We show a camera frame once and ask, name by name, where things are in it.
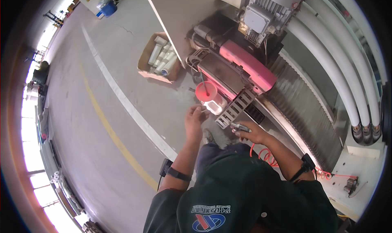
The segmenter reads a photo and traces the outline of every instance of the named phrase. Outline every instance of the cardboard box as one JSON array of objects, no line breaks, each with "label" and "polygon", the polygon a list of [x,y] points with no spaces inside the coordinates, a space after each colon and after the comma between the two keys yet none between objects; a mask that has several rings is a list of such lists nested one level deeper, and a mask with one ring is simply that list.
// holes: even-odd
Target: cardboard box
[{"label": "cardboard box", "polygon": [[165,32],[154,33],[153,36],[151,36],[151,38],[147,42],[147,45],[145,46],[143,52],[141,53],[141,56],[140,56],[140,59],[138,62],[139,74],[141,74],[145,78],[154,78],[154,79],[171,84],[177,80],[177,75],[181,69],[181,62],[179,61],[178,58],[177,58],[177,61],[174,63],[174,66],[173,66],[174,68],[170,71],[170,73],[167,76],[154,74],[153,71],[150,69],[151,65],[148,64],[148,60],[150,59],[151,53],[153,52],[155,44],[156,44],[156,42],[154,40],[157,36],[160,36],[163,39],[169,41]]}]

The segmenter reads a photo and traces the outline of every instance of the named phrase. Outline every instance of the hand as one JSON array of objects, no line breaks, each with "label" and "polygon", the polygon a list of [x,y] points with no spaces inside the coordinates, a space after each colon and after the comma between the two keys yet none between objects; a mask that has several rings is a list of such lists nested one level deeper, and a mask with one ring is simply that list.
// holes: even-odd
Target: hand
[{"label": "hand", "polygon": [[258,144],[263,144],[265,145],[269,139],[272,138],[270,134],[268,134],[266,131],[262,130],[259,125],[257,125],[254,122],[238,122],[245,127],[249,128],[252,130],[252,132],[244,132],[244,131],[234,131],[234,127],[231,126],[232,132],[236,134],[237,137],[239,137],[239,140],[242,142],[244,138],[249,139],[253,143],[258,143]]},{"label": "hand", "polygon": [[185,116],[185,132],[187,142],[200,143],[203,138],[202,123],[208,119],[210,112],[206,111],[207,107],[201,104],[190,107]]}]

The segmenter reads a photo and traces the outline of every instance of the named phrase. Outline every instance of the concrete floor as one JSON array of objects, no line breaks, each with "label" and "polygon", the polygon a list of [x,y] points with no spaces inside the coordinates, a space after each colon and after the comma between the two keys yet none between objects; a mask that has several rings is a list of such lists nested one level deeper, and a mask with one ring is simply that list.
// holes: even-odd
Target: concrete floor
[{"label": "concrete floor", "polygon": [[[119,139],[156,181],[165,158],[122,106],[101,73],[83,35],[84,25],[98,54],[137,111],[176,152],[185,141],[183,117],[195,88],[185,70],[174,84],[143,78],[137,63],[146,42],[163,31],[147,0],[120,0],[110,17],[97,19],[78,5],[53,40],[45,59],[50,138],[63,172],[88,216],[108,232],[142,232],[156,190],[125,159],[98,118],[89,87]],[[206,126],[219,131],[213,120]],[[225,137],[218,138],[222,145]]]}]

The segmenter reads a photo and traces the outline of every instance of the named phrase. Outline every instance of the red funnel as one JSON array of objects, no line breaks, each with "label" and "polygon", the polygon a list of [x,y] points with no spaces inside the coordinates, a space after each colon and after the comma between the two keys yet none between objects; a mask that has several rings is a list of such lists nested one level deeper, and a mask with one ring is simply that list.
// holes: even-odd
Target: red funnel
[{"label": "red funnel", "polygon": [[205,87],[203,83],[200,83],[196,87],[196,97],[202,101],[202,102],[208,102],[211,101],[215,98],[216,94],[218,93],[218,89],[216,88],[216,85],[212,82],[207,82],[204,81]]}]

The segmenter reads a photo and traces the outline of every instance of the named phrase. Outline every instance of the worker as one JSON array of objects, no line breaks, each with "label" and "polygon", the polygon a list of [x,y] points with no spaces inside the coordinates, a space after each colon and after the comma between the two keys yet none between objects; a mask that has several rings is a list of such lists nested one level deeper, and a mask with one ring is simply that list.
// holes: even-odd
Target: worker
[{"label": "worker", "polygon": [[[303,163],[279,140],[254,122],[240,122],[251,132],[236,131],[268,147],[282,175],[244,143],[220,149],[202,123],[205,107],[192,106],[185,117],[186,142],[154,196],[144,232],[336,232],[338,219],[311,171],[289,180]],[[205,145],[199,152],[201,140]],[[197,180],[188,189],[196,164]]]}]

